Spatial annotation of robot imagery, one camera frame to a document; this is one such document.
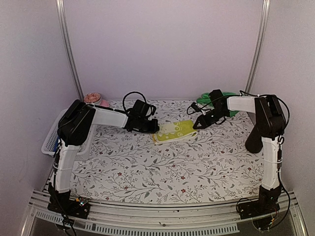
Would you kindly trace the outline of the yellow-green crocodile towel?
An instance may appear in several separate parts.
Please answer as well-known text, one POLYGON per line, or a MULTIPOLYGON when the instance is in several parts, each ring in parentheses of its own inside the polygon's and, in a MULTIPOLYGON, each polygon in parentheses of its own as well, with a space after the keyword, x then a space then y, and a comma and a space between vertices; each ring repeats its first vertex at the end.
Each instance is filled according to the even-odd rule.
POLYGON ((152 135, 155 144, 182 141, 194 137, 197 131, 193 129, 191 120, 160 124, 159 131, 152 135))

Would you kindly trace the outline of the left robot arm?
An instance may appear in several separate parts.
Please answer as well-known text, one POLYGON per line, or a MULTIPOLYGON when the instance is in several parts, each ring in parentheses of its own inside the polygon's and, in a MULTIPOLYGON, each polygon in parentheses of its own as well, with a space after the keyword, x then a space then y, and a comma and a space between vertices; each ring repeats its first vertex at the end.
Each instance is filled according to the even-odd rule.
POLYGON ((122 110, 94 106, 75 100, 58 122, 57 134, 60 140, 55 152, 55 178, 49 185, 49 192, 55 197, 53 203, 62 213, 70 213, 70 178, 75 157, 86 141, 94 125, 114 126, 145 134, 159 131, 158 120, 152 118, 156 106, 146 101, 136 100, 132 108, 122 110))

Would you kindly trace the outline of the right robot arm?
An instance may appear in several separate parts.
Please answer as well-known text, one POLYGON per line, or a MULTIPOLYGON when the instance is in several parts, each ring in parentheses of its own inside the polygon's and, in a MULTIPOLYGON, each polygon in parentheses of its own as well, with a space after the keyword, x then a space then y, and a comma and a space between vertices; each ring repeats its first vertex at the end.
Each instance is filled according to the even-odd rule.
POLYGON ((281 100, 274 94, 267 95, 223 95, 221 90, 210 92, 213 109, 200 115, 193 125, 194 129, 205 129, 226 118, 232 111, 255 114, 255 125, 246 140, 245 147, 251 153, 263 152, 264 176, 256 201, 238 203, 240 214, 253 216, 280 209, 278 197, 284 189, 281 182, 282 141, 286 128, 281 100))

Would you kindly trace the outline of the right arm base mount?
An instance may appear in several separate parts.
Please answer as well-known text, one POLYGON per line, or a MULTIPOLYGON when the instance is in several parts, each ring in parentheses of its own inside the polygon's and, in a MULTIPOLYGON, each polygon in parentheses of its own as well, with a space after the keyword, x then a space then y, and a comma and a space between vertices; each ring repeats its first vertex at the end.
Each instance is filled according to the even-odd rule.
POLYGON ((236 204, 236 211, 241 219, 248 219, 265 214, 276 213, 280 210, 278 202, 264 204, 260 200, 241 198, 236 204))

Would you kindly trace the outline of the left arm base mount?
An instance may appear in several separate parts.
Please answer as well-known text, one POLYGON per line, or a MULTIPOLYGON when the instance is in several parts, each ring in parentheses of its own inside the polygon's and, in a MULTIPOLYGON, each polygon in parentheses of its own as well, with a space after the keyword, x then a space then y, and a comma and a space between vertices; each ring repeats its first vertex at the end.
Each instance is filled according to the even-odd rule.
POLYGON ((72 216, 81 219, 87 219, 91 205, 89 203, 81 203, 81 201, 71 200, 70 191, 59 193, 54 189, 52 183, 48 185, 50 194, 47 209, 65 216, 72 216))

